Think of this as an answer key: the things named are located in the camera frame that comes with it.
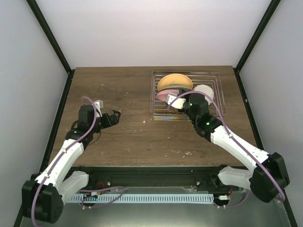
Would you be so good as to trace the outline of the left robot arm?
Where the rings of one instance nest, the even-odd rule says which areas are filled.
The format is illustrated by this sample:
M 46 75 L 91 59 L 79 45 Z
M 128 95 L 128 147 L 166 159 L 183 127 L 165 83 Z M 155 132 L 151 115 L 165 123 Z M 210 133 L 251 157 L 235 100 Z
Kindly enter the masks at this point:
M 75 171 L 70 177 L 66 175 L 93 140 L 94 134 L 119 123 L 119 111 L 110 110 L 102 114 L 101 108 L 100 101 L 81 106 L 78 119 L 67 132 L 58 154 L 40 175 L 24 183 L 21 206 L 23 216 L 34 222 L 53 224 L 75 193 L 82 188 L 92 191 L 96 187 L 96 178 L 83 171 Z

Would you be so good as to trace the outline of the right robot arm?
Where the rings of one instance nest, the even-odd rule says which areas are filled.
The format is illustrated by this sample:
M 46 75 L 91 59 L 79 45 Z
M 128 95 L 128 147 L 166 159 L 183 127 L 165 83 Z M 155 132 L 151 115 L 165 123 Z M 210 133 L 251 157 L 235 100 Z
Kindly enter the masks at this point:
M 290 180 L 283 157 L 276 152 L 269 154 L 233 133 L 220 112 L 218 117 L 209 113 L 209 103 L 213 102 L 209 95 L 199 91 L 167 97 L 168 107 L 185 112 L 200 137 L 223 148 L 246 167 L 245 170 L 224 167 L 211 177 L 211 187 L 220 191 L 226 185 L 234 185 L 252 191 L 265 203 L 273 199 L 284 201 L 283 190 Z

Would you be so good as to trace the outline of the yellow plate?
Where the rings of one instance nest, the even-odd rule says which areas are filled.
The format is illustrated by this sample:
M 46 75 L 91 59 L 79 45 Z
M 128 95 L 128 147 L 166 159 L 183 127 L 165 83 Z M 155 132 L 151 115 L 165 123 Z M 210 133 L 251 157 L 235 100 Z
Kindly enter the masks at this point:
M 193 88 L 193 83 L 191 79 L 183 74 L 172 73 L 164 76 L 159 82 L 157 89 L 162 91 L 170 86 L 185 87 L 188 89 Z

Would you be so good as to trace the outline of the pink plate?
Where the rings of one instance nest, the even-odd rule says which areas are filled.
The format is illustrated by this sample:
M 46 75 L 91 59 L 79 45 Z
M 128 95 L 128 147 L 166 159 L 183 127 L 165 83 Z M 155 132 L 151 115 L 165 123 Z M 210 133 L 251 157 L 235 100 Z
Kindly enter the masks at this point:
M 161 101 L 166 101 L 166 98 L 168 96 L 169 93 L 174 93 L 174 94 L 179 94 L 179 90 L 178 89 L 166 89 L 166 90 L 162 90 L 160 92 L 157 93 L 156 98 L 158 100 Z

